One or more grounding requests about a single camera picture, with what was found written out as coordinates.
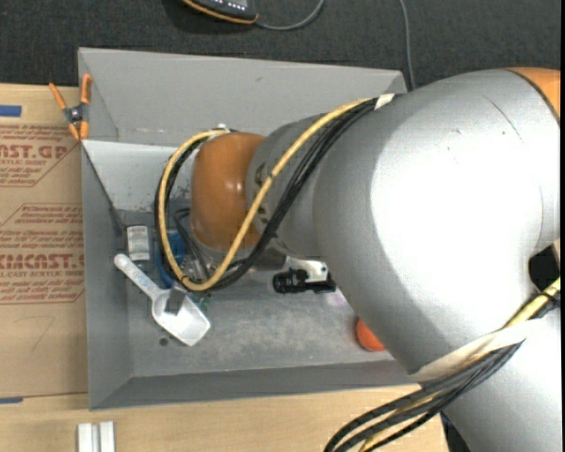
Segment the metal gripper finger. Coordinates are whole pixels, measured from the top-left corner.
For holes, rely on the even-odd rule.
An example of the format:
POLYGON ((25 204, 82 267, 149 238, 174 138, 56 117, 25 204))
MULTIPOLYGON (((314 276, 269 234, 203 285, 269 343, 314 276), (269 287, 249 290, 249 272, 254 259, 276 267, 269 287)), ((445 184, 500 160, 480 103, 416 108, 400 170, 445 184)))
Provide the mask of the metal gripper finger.
POLYGON ((169 297, 166 301, 165 311, 168 314, 178 314, 182 309, 186 299, 186 290, 179 286, 173 286, 169 290, 169 297))

